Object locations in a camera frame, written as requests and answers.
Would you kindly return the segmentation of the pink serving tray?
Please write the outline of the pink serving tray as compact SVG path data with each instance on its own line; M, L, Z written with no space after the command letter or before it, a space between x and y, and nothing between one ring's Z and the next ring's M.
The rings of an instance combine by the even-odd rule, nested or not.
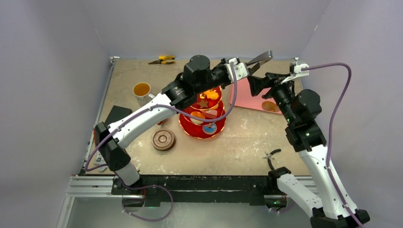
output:
M261 96L269 91L269 88L263 89L257 96L252 97L249 90L249 83L247 79L242 79L237 82L237 96L235 100L236 107L254 109L258 111L268 112L262 109L261 105L264 101L271 101L276 104L273 98L263 99ZM268 112L274 114L281 114L279 112Z

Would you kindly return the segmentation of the orange duck pastry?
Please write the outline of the orange duck pastry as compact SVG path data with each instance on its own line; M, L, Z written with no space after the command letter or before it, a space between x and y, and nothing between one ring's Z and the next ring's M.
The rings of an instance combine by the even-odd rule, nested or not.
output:
M219 93L215 90L205 91L204 95L207 99L210 99L210 100L218 100L220 98Z

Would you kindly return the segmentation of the brown bread roll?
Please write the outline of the brown bread roll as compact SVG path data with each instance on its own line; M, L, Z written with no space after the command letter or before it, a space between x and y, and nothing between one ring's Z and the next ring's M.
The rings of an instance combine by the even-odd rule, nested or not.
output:
M268 112L279 112L279 107L271 101L264 101L261 105L262 109Z

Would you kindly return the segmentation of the black serving tongs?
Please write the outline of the black serving tongs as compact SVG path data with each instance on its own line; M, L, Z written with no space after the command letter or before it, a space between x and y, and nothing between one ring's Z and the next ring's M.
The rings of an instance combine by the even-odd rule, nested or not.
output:
M247 62L246 66L248 67L249 75L252 76L256 71L260 69L262 65L269 62L272 58L273 52L272 50L268 50Z

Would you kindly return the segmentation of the red three-tier cake stand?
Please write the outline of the red three-tier cake stand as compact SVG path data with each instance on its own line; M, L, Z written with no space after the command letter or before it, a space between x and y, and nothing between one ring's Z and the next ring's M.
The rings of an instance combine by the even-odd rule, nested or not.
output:
M222 89L216 87L199 93L196 102L184 112L186 115L179 115L179 125L188 136L209 139L218 135L226 122Z

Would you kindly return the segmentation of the brown star cookie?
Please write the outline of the brown star cookie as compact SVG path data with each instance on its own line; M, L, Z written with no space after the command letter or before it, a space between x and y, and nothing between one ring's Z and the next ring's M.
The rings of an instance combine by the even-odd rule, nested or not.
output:
M197 105L200 109L208 109L209 108L209 101L202 99L199 102L197 102Z

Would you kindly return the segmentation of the yellow frosted donut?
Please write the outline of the yellow frosted donut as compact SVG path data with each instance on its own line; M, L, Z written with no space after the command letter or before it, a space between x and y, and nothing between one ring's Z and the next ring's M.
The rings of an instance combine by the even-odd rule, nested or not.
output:
M198 124L198 125L201 125L204 123L205 116L203 113L198 112L198 111L193 111L190 113L190 115L192 116L190 118L192 123Z

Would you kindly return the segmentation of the blue frosted donut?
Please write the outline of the blue frosted donut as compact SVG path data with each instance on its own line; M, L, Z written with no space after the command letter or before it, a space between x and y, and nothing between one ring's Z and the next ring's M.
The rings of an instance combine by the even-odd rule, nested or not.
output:
M217 132L217 125L215 123L210 123L208 125L204 125L202 130L207 135L213 135Z

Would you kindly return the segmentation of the white mug with tea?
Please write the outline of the white mug with tea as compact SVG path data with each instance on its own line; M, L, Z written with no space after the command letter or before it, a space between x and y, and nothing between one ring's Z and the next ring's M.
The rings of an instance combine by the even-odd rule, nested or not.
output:
M133 87L133 94L140 107L146 105L155 98L155 95L151 93L151 86L146 82L137 83Z

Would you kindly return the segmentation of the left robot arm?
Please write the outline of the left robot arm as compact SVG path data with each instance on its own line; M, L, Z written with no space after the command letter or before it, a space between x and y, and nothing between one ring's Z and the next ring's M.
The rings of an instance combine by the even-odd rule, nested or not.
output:
M109 125L104 122L95 126L98 140L95 151L100 151L108 168L122 181L129 194L137 194L142 187L140 174L125 151L132 141L158 122L184 114L184 109L196 103L200 93L218 86L225 88L250 75L251 62L239 58L224 58L214 68L203 55L195 55L183 67L177 77L158 93L155 98L122 120Z

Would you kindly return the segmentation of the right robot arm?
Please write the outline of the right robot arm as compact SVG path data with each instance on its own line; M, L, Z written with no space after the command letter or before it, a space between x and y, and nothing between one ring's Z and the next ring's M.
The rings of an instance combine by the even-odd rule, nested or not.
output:
M370 220L369 214L359 209L346 192L330 159L329 143L316 123L322 111L320 96L310 89L295 93L285 75L249 76L248 83L252 96L267 89L263 98L274 99L287 121L287 140L308 168L317 189L312 192L289 169L280 167L268 173L268 190L291 197L314 228L363 227Z

